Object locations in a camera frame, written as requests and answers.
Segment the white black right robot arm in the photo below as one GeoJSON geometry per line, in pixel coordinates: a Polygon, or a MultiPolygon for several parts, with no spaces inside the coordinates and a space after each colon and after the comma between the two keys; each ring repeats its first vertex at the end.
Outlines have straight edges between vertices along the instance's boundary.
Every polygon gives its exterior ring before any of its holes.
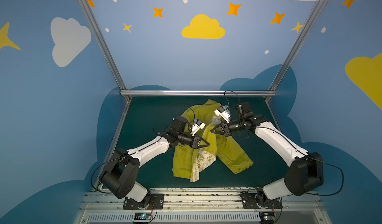
{"type": "Polygon", "coordinates": [[[237,104],[237,120],[231,120],[227,106],[215,110],[222,121],[218,125],[221,135],[230,136],[233,132],[248,130],[265,141],[286,163],[288,170],[284,178],[269,183],[257,190],[260,206],[278,198],[301,196],[323,185],[323,162],[317,152],[309,152],[283,135],[264,115],[256,115],[248,102],[237,104]]]}

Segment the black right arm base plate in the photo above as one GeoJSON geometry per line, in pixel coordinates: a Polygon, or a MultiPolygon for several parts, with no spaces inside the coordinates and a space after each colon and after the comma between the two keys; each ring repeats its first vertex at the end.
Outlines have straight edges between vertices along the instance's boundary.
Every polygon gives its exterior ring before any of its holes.
{"type": "Polygon", "coordinates": [[[244,209],[282,209],[281,198],[273,200],[268,199],[265,194],[240,192],[239,196],[242,200],[244,209]]]}

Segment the lime green jacket printed lining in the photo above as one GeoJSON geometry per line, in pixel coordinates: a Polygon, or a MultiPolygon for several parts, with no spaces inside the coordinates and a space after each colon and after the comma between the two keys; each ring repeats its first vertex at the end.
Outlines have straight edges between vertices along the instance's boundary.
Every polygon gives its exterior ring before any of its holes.
{"type": "Polygon", "coordinates": [[[173,157],[174,177],[196,182],[200,179],[200,173],[217,159],[220,159],[234,174],[253,165],[253,161],[233,137],[211,133],[211,130],[220,122],[215,114],[215,110],[220,106],[220,103],[209,99],[205,104],[192,106],[183,112],[182,117],[189,122],[200,119],[206,124],[202,130],[197,132],[197,135],[210,145],[199,149],[178,145],[173,157]]]}

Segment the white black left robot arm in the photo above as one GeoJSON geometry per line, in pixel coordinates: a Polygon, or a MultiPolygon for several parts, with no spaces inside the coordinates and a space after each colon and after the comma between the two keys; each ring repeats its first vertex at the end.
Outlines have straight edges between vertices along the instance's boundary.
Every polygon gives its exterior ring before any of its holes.
{"type": "Polygon", "coordinates": [[[111,158],[102,165],[100,183],[117,199],[128,198],[147,205],[151,199],[151,192],[137,182],[139,169],[179,144],[192,149],[208,147],[209,142],[197,135],[205,126],[200,119],[191,124],[186,118],[178,116],[153,140],[129,150],[116,149],[111,158]]]}

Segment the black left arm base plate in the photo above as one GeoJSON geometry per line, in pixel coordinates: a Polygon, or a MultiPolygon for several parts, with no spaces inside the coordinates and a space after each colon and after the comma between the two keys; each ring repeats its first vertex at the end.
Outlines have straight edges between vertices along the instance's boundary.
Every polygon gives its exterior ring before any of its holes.
{"type": "Polygon", "coordinates": [[[163,204],[164,194],[148,193],[141,202],[137,202],[132,198],[126,197],[122,208],[124,210],[148,210],[152,208],[162,210],[163,204]]]}

